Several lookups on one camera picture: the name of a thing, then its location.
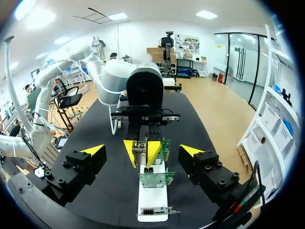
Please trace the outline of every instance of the black table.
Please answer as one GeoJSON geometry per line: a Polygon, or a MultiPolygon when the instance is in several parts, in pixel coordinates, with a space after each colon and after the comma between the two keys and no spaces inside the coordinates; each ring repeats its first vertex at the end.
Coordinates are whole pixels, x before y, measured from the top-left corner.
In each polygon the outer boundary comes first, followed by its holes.
{"type": "MultiPolygon", "coordinates": [[[[128,227],[200,228],[212,222],[218,209],[199,186],[193,186],[178,162],[179,145],[201,150],[215,150],[207,131],[189,100],[181,93],[164,93],[163,108],[180,114],[179,122],[162,127],[162,136],[170,139],[169,171],[174,180],[167,187],[168,206],[181,211],[170,215],[166,222],[141,223],[137,220],[139,167],[134,169],[124,147],[127,123],[115,136],[111,133],[108,108],[98,100],[77,124],[61,150],[53,169],[62,166],[65,155],[74,149],[83,150],[105,144],[107,162],[91,186],[85,186],[66,208],[95,221],[128,227]]],[[[142,127],[144,137],[147,127],[142,127]]]]}

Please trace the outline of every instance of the ceiling light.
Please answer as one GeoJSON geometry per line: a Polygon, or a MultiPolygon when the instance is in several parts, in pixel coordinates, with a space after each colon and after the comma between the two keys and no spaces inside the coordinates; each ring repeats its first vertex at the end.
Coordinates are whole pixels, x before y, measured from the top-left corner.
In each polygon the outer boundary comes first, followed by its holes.
{"type": "Polygon", "coordinates": [[[42,54],[38,55],[38,56],[36,57],[36,59],[39,59],[39,58],[41,58],[41,57],[44,57],[46,54],[47,54],[46,52],[45,52],[45,53],[42,53],[42,54]]]}
{"type": "Polygon", "coordinates": [[[205,18],[205,19],[213,19],[213,18],[217,18],[218,16],[216,14],[213,14],[209,11],[200,11],[199,13],[196,14],[196,16],[201,17],[201,18],[205,18]]]}
{"type": "Polygon", "coordinates": [[[55,14],[49,10],[36,9],[26,18],[27,28],[40,29],[50,24],[55,19],[55,14]]]}
{"type": "Polygon", "coordinates": [[[125,13],[119,13],[119,14],[111,15],[108,18],[110,18],[111,20],[115,21],[115,20],[124,19],[124,18],[128,18],[128,17],[127,17],[127,15],[125,13]]]}
{"type": "Polygon", "coordinates": [[[17,6],[15,10],[15,17],[17,20],[21,20],[24,18],[29,12],[33,9],[35,5],[36,0],[23,0],[21,3],[17,6]]]}
{"type": "Polygon", "coordinates": [[[17,68],[18,64],[19,64],[18,62],[15,62],[15,63],[10,64],[10,71],[12,71],[12,70],[14,70],[15,68],[17,68]]]}
{"type": "Polygon", "coordinates": [[[247,35],[247,34],[243,34],[243,37],[245,37],[246,39],[248,40],[251,40],[251,41],[257,41],[253,36],[250,36],[250,35],[247,35]]]}
{"type": "Polygon", "coordinates": [[[69,41],[69,37],[60,37],[56,41],[54,41],[55,44],[64,44],[69,41]]]}

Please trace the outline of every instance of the ceiling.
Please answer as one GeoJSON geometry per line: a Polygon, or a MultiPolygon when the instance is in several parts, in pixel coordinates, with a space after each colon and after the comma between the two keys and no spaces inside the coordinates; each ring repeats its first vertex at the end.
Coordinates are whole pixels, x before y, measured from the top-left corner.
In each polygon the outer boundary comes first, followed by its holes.
{"type": "MultiPolygon", "coordinates": [[[[11,63],[19,62],[16,73],[37,62],[35,58],[39,54],[58,49],[60,45],[54,44],[57,38],[68,36],[74,39],[90,30],[113,23],[111,21],[100,25],[73,17],[92,14],[88,8],[93,8],[105,16],[124,12],[128,15],[125,21],[165,19],[196,23],[211,29],[264,24],[271,28],[273,26],[266,11],[255,0],[36,0],[35,8],[49,9],[56,14],[55,21],[39,30],[28,30],[25,20],[16,21],[14,17],[11,17],[6,25],[5,34],[15,34],[11,63]],[[199,18],[196,13],[201,10],[213,12],[218,17],[213,20],[199,18]]],[[[4,53],[0,50],[0,63],[4,63],[3,56],[4,53]]],[[[3,79],[3,76],[4,70],[1,68],[0,79],[3,79]]]]}

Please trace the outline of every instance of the black cylinder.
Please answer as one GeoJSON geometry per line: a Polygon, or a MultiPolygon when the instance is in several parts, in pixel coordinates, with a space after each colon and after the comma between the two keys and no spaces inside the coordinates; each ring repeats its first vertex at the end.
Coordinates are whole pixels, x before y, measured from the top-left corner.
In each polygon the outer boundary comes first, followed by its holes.
{"type": "Polygon", "coordinates": [[[232,173],[232,179],[236,180],[238,178],[239,178],[239,173],[237,172],[232,173]]]}
{"type": "Polygon", "coordinates": [[[51,172],[46,171],[44,174],[48,180],[53,180],[54,177],[51,172]]]}
{"type": "Polygon", "coordinates": [[[64,161],[64,162],[62,163],[62,166],[64,166],[65,168],[67,168],[67,167],[69,167],[69,163],[68,163],[67,161],[64,161]]]}
{"type": "Polygon", "coordinates": [[[204,170],[205,170],[206,172],[209,172],[209,171],[211,171],[211,168],[212,168],[211,166],[205,166],[205,167],[204,167],[204,170]]]}
{"type": "Polygon", "coordinates": [[[59,184],[60,187],[64,187],[66,185],[66,181],[63,178],[59,178],[57,180],[57,183],[59,184]]]}
{"type": "Polygon", "coordinates": [[[223,166],[223,163],[221,161],[217,162],[217,167],[221,168],[223,166]]]}
{"type": "Polygon", "coordinates": [[[221,179],[221,180],[218,181],[218,186],[219,187],[224,187],[225,184],[226,184],[226,181],[224,179],[221,179]]]}
{"type": "Polygon", "coordinates": [[[81,168],[80,168],[79,165],[74,165],[74,166],[73,166],[73,170],[76,171],[76,172],[80,171],[80,169],[81,169],[81,168]]]}

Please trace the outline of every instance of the office chair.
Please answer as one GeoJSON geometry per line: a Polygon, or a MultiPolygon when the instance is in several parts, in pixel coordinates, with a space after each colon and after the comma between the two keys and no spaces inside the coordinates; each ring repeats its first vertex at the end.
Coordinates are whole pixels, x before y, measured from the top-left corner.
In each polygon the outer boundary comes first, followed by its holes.
{"type": "Polygon", "coordinates": [[[73,118],[77,118],[79,121],[78,115],[83,114],[84,112],[75,112],[73,109],[73,107],[76,106],[82,98],[82,94],[77,94],[79,87],[75,86],[67,89],[61,79],[56,79],[56,82],[59,82],[63,88],[63,92],[57,98],[58,108],[63,110],[64,113],[66,108],[71,108],[73,116],[69,117],[69,119],[72,120],[73,118]],[[74,88],[77,89],[75,95],[68,95],[68,93],[74,88]]]}

